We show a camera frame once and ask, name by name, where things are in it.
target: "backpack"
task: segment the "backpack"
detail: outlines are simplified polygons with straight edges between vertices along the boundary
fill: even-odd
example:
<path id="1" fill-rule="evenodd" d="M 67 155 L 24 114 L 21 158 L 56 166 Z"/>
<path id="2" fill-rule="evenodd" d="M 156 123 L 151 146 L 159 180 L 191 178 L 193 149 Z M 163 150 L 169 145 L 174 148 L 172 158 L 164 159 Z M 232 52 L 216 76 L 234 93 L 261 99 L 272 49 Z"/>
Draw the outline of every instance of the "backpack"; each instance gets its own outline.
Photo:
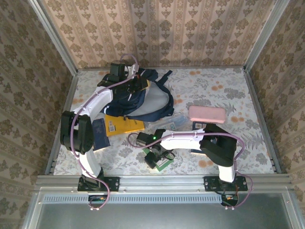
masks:
<path id="1" fill-rule="evenodd" d="M 158 73 L 154 69 L 140 68 L 141 77 L 150 81 L 150 87 L 135 92 L 131 97 L 112 100 L 101 112 L 110 116 L 123 116 L 145 122 L 155 122 L 173 114 L 173 96 L 164 86 L 172 71 L 168 71 L 159 81 Z"/>

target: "yellow book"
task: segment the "yellow book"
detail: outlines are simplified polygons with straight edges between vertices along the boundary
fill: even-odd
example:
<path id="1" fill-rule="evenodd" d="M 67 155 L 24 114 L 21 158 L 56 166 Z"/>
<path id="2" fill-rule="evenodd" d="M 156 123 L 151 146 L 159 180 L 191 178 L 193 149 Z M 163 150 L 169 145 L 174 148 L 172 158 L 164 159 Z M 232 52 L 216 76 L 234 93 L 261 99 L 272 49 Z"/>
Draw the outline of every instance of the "yellow book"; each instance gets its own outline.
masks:
<path id="1" fill-rule="evenodd" d="M 144 129 L 143 121 L 109 115 L 105 115 L 105 125 L 107 137 Z"/>

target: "barcode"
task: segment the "barcode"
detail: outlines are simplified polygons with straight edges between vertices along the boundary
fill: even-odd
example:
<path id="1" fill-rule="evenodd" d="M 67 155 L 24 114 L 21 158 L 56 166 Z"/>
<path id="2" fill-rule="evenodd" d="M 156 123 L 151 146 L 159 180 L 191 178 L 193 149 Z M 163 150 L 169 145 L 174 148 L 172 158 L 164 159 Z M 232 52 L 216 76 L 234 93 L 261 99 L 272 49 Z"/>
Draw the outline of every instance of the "barcode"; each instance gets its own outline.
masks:
<path id="1" fill-rule="evenodd" d="M 202 128 L 201 123 L 196 123 L 196 124 L 195 124 L 195 128 L 196 128 L 196 129 L 201 129 L 201 128 Z"/>
<path id="2" fill-rule="evenodd" d="M 114 125 L 109 126 L 109 132 L 113 132 L 113 131 L 115 131 L 115 126 Z"/>

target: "table surface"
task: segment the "table surface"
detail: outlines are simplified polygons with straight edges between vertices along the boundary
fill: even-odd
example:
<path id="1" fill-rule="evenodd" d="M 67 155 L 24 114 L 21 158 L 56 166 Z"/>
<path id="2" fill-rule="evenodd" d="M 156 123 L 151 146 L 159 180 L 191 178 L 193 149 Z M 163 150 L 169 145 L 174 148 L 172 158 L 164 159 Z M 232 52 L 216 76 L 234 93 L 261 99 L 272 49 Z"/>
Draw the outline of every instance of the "table surface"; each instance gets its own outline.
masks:
<path id="1" fill-rule="evenodd" d="M 157 70 L 161 78 L 168 70 Z M 92 92 L 107 71 L 79 72 L 78 85 L 71 110 L 80 106 Z M 223 107 L 227 119 L 219 127 L 241 137 L 246 145 L 237 161 L 242 173 L 273 173 L 261 128 L 241 68 L 227 69 L 175 69 L 165 86 L 174 97 L 174 115 L 188 116 L 191 105 Z M 191 130 L 192 122 L 182 129 Z M 145 153 L 131 148 L 127 134 L 109 137 L 111 146 L 98 150 L 95 156 L 106 175 L 198 175 L 218 174 L 218 166 L 205 155 L 190 153 L 187 149 L 174 150 L 175 159 L 164 170 L 150 169 L 144 162 Z M 61 146 L 54 175 L 79 175 L 81 168 L 72 153 Z"/>

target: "purple cable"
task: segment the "purple cable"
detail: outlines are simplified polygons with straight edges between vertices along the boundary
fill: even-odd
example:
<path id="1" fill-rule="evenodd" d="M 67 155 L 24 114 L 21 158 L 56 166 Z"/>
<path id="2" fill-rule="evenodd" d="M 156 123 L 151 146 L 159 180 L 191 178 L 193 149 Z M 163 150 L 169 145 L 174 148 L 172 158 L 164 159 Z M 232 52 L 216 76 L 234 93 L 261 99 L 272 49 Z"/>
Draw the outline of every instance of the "purple cable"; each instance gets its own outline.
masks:
<path id="1" fill-rule="evenodd" d="M 132 54 L 124 54 L 124 55 L 122 55 L 121 59 L 122 59 L 124 56 L 126 56 L 126 55 L 129 55 L 129 56 L 131 56 L 132 58 L 134 58 L 134 60 L 135 60 L 135 62 L 136 62 L 136 71 L 135 71 L 135 72 L 137 72 L 137 69 L 139 69 L 138 61 L 135 59 L 134 55 L 132 55 Z M 94 208 L 93 206 L 91 206 L 91 208 L 94 208 L 94 209 L 96 209 L 96 210 L 99 210 L 100 208 L 102 208 L 102 207 L 108 202 L 109 196 L 110 196 L 110 190 L 109 190 L 108 185 L 107 185 L 103 180 L 94 177 L 91 173 L 89 173 L 89 172 L 85 169 L 85 167 L 82 165 L 82 163 L 81 163 L 80 160 L 79 160 L 80 156 L 77 155 L 77 154 L 75 153 L 75 149 L 74 149 L 74 138 L 73 138 L 73 132 L 74 132 L 75 122 L 76 122 L 76 120 L 77 120 L 77 117 L 78 117 L 78 116 L 80 115 L 80 113 L 83 111 L 83 109 L 86 108 L 86 106 L 87 106 L 87 105 L 88 105 L 97 95 L 99 95 L 100 93 L 102 93 L 103 91 L 105 91 L 105 90 L 107 90 L 107 89 L 110 89 L 110 88 L 112 88 L 112 87 L 118 86 L 118 85 L 120 85 L 120 84 L 122 84 L 122 83 L 125 83 L 125 82 L 129 81 L 130 79 L 132 79 L 132 78 L 135 77 L 135 76 L 136 76 L 136 74 L 134 73 L 134 74 L 131 75 L 131 77 L 128 77 L 126 80 L 123 80 L 123 81 L 121 81 L 121 82 L 115 83 L 115 84 L 113 84 L 113 85 L 110 85 L 110 86 L 108 86 L 108 87 L 105 87 L 105 88 L 99 90 L 99 91 L 98 91 L 97 93 L 95 93 L 91 98 L 88 99 L 88 101 L 87 101 L 87 102 L 82 106 L 82 108 L 76 113 L 76 115 L 75 115 L 75 117 L 73 118 L 73 121 L 72 121 L 71 131 L 70 131 L 70 135 L 71 135 L 71 137 L 70 137 L 70 144 L 71 144 L 71 151 L 72 151 L 73 155 L 74 155 L 74 156 L 76 157 L 76 159 L 78 160 L 78 162 L 79 162 L 79 164 L 80 164 L 80 166 L 81 166 L 81 169 L 82 169 L 83 171 L 85 171 L 85 172 L 87 173 L 88 176 L 90 176 L 92 179 L 94 179 L 94 180 L 96 180 L 96 181 L 98 181 L 98 182 L 101 182 L 101 183 L 102 183 L 103 185 L 105 185 L 105 187 L 107 188 L 107 198 L 106 198 L 105 202 L 104 202 L 101 206 L 99 206 L 98 208 Z"/>
<path id="2" fill-rule="evenodd" d="M 169 138 L 169 137 L 175 137 L 175 136 L 183 136 L 183 137 L 186 137 L 186 136 L 195 136 L 194 133 L 189 133 L 189 134 L 172 134 L 172 135 L 167 135 L 167 136 L 161 137 L 160 139 L 158 139 L 158 140 L 156 140 L 156 141 L 154 141 L 154 142 L 152 142 L 152 143 L 150 143 L 150 144 L 148 144 L 148 145 L 146 145 L 146 146 L 135 146 L 135 145 L 133 145 L 133 144 L 131 143 L 131 141 L 130 141 L 130 137 L 131 137 L 132 135 L 138 135 L 138 134 L 137 134 L 137 133 L 131 133 L 131 134 L 129 134 L 129 135 L 127 136 L 127 141 L 128 141 L 128 143 L 129 143 L 132 147 L 139 148 L 139 149 L 144 149 L 144 148 L 151 147 L 152 145 L 154 145 L 154 144 L 156 144 L 156 143 L 158 143 L 158 142 L 161 142 L 162 140 L 165 140 L 165 139 L 167 139 L 167 138 Z M 196 133 L 196 136 L 227 136 L 227 137 L 231 137 L 231 138 L 236 139 L 236 140 L 239 141 L 239 143 L 242 145 L 241 150 L 240 150 L 240 151 L 238 152 L 238 154 L 234 157 L 234 170 L 235 170 L 235 172 L 236 172 L 237 174 L 247 177 L 247 178 L 251 181 L 251 185 L 250 185 L 250 189 L 249 189 L 249 191 L 248 191 L 248 193 L 247 193 L 247 196 L 243 199 L 243 201 L 242 201 L 241 203 L 237 204 L 236 206 L 230 207 L 230 208 L 234 209 L 234 208 L 240 207 L 242 204 L 244 204 L 244 202 L 246 202 L 246 200 L 247 200 L 248 197 L 250 196 L 250 193 L 251 193 L 252 187 L 253 187 L 253 181 L 252 181 L 251 177 L 249 177 L 248 175 L 243 175 L 243 174 L 241 174 L 241 173 L 238 172 L 237 169 L 236 169 L 236 160 L 238 159 L 238 157 L 239 157 L 239 156 L 243 153 L 243 151 L 244 151 L 244 142 L 243 142 L 243 140 L 242 140 L 241 138 L 235 136 L 235 135 L 227 134 L 227 133 Z"/>

